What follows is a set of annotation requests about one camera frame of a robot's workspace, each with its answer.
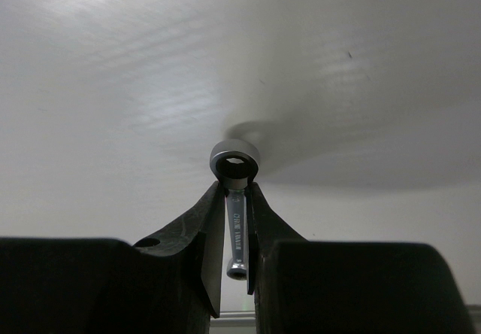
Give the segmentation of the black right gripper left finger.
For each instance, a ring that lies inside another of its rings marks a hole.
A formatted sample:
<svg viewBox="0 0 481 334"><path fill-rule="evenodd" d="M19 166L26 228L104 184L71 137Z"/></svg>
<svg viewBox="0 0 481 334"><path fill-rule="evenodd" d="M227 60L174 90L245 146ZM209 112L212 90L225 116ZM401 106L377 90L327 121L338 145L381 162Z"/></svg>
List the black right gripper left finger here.
<svg viewBox="0 0 481 334"><path fill-rule="evenodd" d="M3 333L206 333L220 313L224 191L136 244L1 239Z"/></svg>

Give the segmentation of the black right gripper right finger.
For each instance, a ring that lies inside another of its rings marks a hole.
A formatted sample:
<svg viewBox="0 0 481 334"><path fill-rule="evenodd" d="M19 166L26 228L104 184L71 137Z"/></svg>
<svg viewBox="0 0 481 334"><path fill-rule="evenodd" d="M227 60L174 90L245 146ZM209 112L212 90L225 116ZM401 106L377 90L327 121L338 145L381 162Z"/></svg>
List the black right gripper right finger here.
<svg viewBox="0 0 481 334"><path fill-rule="evenodd" d="M472 333L445 259L429 244L309 241L250 186L259 333Z"/></svg>

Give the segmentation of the small silver wrench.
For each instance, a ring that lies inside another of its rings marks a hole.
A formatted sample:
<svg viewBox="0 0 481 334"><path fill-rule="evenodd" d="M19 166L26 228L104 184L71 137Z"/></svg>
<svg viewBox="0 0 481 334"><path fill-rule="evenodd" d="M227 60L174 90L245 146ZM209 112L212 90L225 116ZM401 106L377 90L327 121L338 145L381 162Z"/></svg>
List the small silver wrench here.
<svg viewBox="0 0 481 334"><path fill-rule="evenodd" d="M238 281L247 279L247 187L259 172L260 154L247 141L226 139L210 154L210 169L225 191L231 260L226 274Z"/></svg>

